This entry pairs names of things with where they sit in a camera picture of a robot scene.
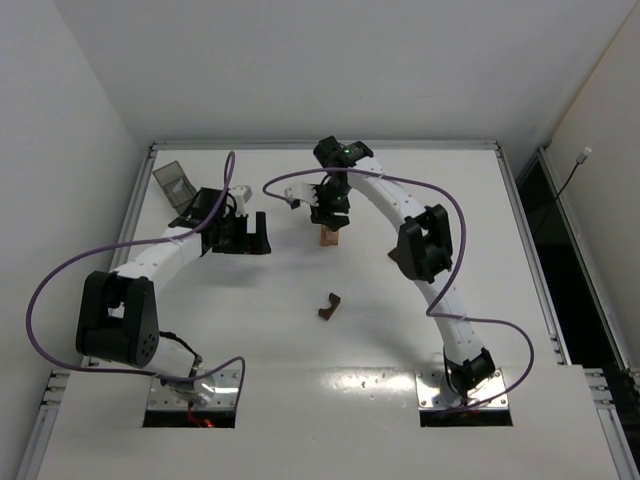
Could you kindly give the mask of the clear smoky plastic box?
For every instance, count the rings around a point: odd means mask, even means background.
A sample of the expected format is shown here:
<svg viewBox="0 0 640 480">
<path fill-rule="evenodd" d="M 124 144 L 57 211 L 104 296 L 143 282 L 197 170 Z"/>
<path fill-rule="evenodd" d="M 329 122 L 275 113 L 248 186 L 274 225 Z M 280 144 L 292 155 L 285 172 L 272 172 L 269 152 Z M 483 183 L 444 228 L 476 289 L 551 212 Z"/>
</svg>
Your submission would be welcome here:
<svg viewBox="0 0 640 480">
<path fill-rule="evenodd" d="M 178 161 L 172 161 L 152 172 L 171 207 L 181 214 L 195 199 L 197 190 Z"/>
</svg>

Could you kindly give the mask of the wide light wood block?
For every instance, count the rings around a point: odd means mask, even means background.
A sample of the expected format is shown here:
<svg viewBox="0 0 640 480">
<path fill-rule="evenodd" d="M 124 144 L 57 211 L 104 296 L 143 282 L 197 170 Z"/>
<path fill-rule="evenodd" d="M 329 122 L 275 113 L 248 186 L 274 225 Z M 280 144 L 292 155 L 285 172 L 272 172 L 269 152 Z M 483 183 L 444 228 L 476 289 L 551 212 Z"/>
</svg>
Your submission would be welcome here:
<svg viewBox="0 0 640 480">
<path fill-rule="evenodd" d="M 328 228 L 325 225 L 321 226 L 321 237 L 324 236 L 327 240 L 329 240 L 331 237 L 338 237 L 339 238 L 339 232 L 338 231 L 333 231 L 330 228 Z"/>
</svg>

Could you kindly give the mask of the dark brown arch block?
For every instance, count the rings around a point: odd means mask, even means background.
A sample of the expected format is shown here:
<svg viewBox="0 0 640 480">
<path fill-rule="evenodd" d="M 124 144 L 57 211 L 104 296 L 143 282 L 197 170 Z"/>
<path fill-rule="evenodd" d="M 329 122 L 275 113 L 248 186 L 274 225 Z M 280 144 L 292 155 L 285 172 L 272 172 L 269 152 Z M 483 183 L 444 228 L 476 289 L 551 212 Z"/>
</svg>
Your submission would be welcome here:
<svg viewBox="0 0 640 480">
<path fill-rule="evenodd" d="M 318 309 L 318 316 L 325 321 L 329 321 L 340 306 L 341 301 L 342 298 L 339 295 L 331 292 L 328 296 L 328 305 Z"/>
</svg>

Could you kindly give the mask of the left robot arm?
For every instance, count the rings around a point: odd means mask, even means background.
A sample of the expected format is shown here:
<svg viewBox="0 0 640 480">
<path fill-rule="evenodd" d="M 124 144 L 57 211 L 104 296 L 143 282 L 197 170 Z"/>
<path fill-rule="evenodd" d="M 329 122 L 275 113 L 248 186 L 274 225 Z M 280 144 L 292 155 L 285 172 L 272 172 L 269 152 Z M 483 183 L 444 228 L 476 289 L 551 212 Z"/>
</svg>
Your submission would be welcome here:
<svg viewBox="0 0 640 480">
<path fill-rule="evenodd" d="M 202 358 L 188 343 L 159 328 L 157 298 L 187 265 L 207 253 L 265 255 L 266 214 L 248 230 L 248 185 L 224 192 L 201 188 L 161 237 L 134 259 L 84 282 L 75 346 L 86 357 L 154 373 L 183 396 L 205 392 Z"/>
</svg>

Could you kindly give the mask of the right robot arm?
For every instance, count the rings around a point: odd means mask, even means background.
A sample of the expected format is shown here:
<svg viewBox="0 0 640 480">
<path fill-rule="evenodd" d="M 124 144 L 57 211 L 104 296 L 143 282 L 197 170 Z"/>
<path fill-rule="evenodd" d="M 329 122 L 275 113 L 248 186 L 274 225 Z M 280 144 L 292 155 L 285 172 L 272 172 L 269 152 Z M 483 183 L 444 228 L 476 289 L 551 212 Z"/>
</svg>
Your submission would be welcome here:
<svg viewBox="0 0 640 480">
<path fill-rule="evenodd" d="M 329 136 L 318 142 L 313 155 L 327 174 L 311 187 L 311 221 L 333 232 L 348 225 L 353 189 L 389 220 L 397 232 L 396 264 L 425 297 L 443 339 L 449 387 L 466 403 L 468 393 L 493 375 L 495 364 L 464 318 L 460 298 L 444 290 L 445 273 L 453 267 L 446 209 L 420 204 L 398 181 L 387 179 L 373 151 L 360 141 L 344 145 Z"/>
</svg>

